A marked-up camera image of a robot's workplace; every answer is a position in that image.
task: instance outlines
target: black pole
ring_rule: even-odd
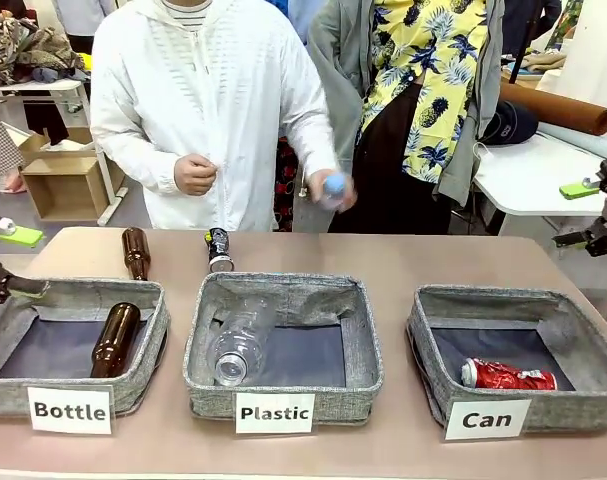
[[[534,40],[536,27],[538,26],[539,21],[541,20],[542,14],[543,0],[536,0],[536,6],[534,7],[534,13],[532,14],[532,18],[530,18],[530,20],[527,22],[527,33],[523,36],[523,43],[521,44],[519,54],[516,56],[516,61],[514,62],[512,76],[510,76],[510,83],[516,83],[516,78],[519,75],[519,70],[521,69],[521,64],[523,63],[523,57],[525,57],[525,51],[530,45],[530,42]]]

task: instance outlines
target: blue bottle cap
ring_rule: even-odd
[[[345,191],[345,177],[342,173],[328,175],[323,184],[323,191],[327,195],[341,195]]]

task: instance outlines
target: black can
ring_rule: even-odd
[[[210,251],[210,272],[232,272],[234,262],[230,257],[230,237],[222,228],[212,228],[205,234]]]

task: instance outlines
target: person's left hand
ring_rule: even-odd
[[[335,173],[339,172],[337,170],[324,169],[310,175],[307,180],[307,186],[310,189],[312,201],[314,203],[317,203],[323,195],[323,184],[325,183],[325,179],[329,175],[333,175]],[[354,190],[354,182],[352,181],[352,177],[345,175],[345,183],[345,194],[343,195],[343,202],[339,207],[339,212],[349,210],[356,203],[356,191]]]

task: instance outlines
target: yellow pineapple print shirt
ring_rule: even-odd
[[[425,73],[403,171],[436,183],[451,160],[487,38],[485,0],[375,0],[376,77],[359,138],[397,95]]]

